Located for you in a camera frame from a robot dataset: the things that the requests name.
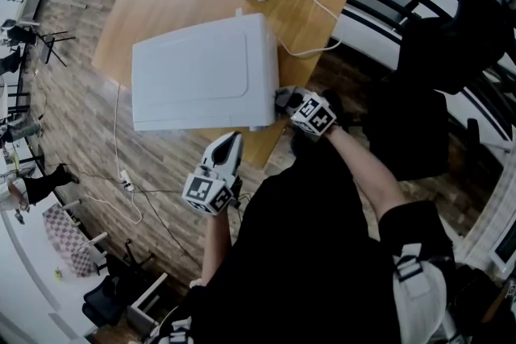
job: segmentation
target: white cable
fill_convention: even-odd
[[[116,142],[116,118],[119,112],[119,96],[120,96],[120,85],[119,90],[116,93],[116,103],[114,104],[114,156],[116,158],[116,177],[120,179],[120,164],[119,164],[119,145]]]
[[[133,221],[127,215],[124,215],[123,212],[120,211],[120,209],[116,208],[115,206],[113,206],[113,204],[111,204],[108,201],[103,201],[102,199],[93,198],[90,195],[83,195],[83,197],[88,197],[89,199],[93,199],[96,202],[101,202],[102,204],[108,204],[111,208],[113,208],[116,212],[118,212],[122,217],[126,218],[129,222],[131,222],[135,225],[139,224],[143,218],[142,212],[139,210],[139,208],[135,204],[135,193],[132,193],[131,202],[132,202],[133,206],[135,207],[135,209],[138,211],[138,215],[139,215],[138,221]]]
[[[333,17],[333,19],[335,19],[337,21],[337,24],[339,24],[339,16],[337,16],[335,13],[333,13],[330,9],[328,9],[326,6],[324,6],[319,0],[311,0],[312,2],[316,3],[317,5],[319,5],[324,11],[326,11],[329,15],[331,15]],[[283,40],[281,40],[280,38],[277,38],[279,41],[280,41],[280,44],[281,46],[283,46],[283,48],[285,48],[285,50],[287,51],[287,53],[291,56],[295,56],[295,57],[302,57],[302,56],[307,56],[307,55],[311,55],[312,53],[319,53],[319,52],[325,52],[325,51],[330,51],[330,50],[333,50],[335,48],[337,48],[341,43],[342,43],[342,36],[339,37],[339,42],[337,42],[336,44],[334,44],[333,46],[330,46],[329,48],[319,48],[319,49],[311,49],[309,51],[305,51],[305,52],[299,52],[299,53],[293,53],[291,52],[287,47],[286,45],[283,43]]]

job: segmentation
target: white appliance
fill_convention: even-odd
[[[278,87],[276,38],[261,13],[133,46],[136,131],[267,126],[275,120]]]

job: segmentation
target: checkered cloth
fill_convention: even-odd
[[[491,272],[489,252],[516,213],[516,144],[506,157],[500,180],[475,225],[456,250],[456,261]]]
[[[43,212],[45,229],[52,246],[67,263],[76,276],[89,276],[94,269],[94,262],[89,252],[88,238],[72,226],[59,204]]]

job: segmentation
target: wooden table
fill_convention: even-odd
[[[338,15],[347,0],[319,1]],[[183,27],[230,18],[239,7],[246,15],[263,13],[272,32],[292,52],[325,47],[335,26],[335,20],[311,0],[117,0],[98,42],[93,66],[130,89],[133,44]],[[278,48],[281,85],[304,86],[319,56],[298,59]],[[284,127],[285,121],[281,121],[260,132],[241,129],[244,160],[262,168]],[[228,131],[199,133],[215,139]]]

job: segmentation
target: black sleeve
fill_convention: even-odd
[[[448,299],[452,297],[455,260],[453,245],[444,232],[435,204],[411,202],[387,211],[378,224],[381,245],[399,256],[406,244],[421,243],[420,259],[432,262],[444,275]]]

